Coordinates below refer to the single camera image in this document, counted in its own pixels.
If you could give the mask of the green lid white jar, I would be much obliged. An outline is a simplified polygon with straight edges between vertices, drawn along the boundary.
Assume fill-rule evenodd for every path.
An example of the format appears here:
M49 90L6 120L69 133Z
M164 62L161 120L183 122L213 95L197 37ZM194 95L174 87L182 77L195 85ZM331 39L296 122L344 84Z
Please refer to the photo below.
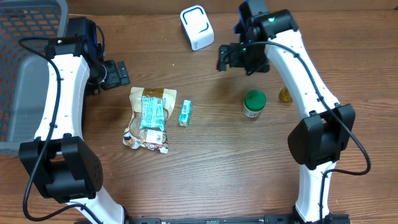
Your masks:
M248 118L257 118L267 102L265 94L260 90L247 92L243 100L242 112Z

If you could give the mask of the yellow oil bottle silver cap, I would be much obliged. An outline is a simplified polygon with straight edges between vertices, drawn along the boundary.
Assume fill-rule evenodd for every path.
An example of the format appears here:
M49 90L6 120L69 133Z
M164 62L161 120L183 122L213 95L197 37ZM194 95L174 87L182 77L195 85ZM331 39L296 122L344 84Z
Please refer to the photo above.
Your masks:
M283 87L279 92L279 100L284 103L290 103L292 101L292 97L287 89L287 87Z

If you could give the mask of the brown snack packet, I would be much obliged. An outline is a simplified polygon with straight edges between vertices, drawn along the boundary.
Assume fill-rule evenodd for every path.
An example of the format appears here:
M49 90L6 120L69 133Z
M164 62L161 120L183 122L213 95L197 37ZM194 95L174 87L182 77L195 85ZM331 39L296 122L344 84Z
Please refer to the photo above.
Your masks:
M124 131L124 134L130 132L133 136L138 136L140 130L143 130L139 128L141 123L141 115L142 115L142 103L141 103L142 96L154 96L157 98L165 99L165 106L164 106L165 130L163 132L166 132L166 122L171 117L171 114L174 110L177 91L166 88L132 87L129 95L129 100L132 109L132 116L128 124L128 127ZM144 128L144 129L160 131L159 129L155 128Z

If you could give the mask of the teal snack packet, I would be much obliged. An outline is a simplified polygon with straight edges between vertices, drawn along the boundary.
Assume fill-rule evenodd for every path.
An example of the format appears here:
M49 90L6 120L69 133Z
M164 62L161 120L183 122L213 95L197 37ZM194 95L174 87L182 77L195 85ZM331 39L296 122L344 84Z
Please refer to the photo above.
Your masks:
M165 99L154 96L142 96L142 115L140 129L155 128L165 130Z

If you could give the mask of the white labelled snack packet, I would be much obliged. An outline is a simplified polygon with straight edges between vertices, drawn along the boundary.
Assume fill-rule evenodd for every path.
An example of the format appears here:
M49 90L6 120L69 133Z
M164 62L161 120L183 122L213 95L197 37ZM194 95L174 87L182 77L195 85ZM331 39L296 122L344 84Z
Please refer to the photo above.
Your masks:
M140 130L138 136L133 136L130 132L125 133L123 144L132 149L146 148L162 154L169 151L167 133L151 129Z

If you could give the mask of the green white Kleenex tissue pack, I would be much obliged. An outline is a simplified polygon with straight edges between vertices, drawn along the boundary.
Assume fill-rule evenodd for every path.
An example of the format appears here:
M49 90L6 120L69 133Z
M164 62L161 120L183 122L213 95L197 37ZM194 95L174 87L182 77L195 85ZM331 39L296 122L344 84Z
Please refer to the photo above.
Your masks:
M184 100L178 118L179 125L187 127L190 123L191 115L192 115L192 102L190 100Z

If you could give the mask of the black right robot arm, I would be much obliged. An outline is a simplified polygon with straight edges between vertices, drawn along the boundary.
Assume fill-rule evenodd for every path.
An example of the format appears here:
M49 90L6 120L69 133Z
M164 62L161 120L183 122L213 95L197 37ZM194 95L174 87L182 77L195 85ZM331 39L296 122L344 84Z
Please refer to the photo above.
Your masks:
M346 149L355 120L351 105L341 105L313 65L289 10L270 12L264 1L244 1L234 27L237 43L219 47L219 71L244 68L247 75L268 72L273 64L292 97L300 121L287 138L300 166L298 199L290 223L349 223L348 215L328 208L331 175Z

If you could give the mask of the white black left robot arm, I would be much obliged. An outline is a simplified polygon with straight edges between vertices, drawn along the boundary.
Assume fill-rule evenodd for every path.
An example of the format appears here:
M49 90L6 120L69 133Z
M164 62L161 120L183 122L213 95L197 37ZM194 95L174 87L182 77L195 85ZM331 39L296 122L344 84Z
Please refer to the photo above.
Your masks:
M68 20L64 37L47 39L42 58L49 85L34 139L23 142L19 159L29 173L27 188L75 208L91 223L129 223L126 209L103 185L100 159L83 140L85 98L128 85L124 62L106 60L103 31L85 17Z

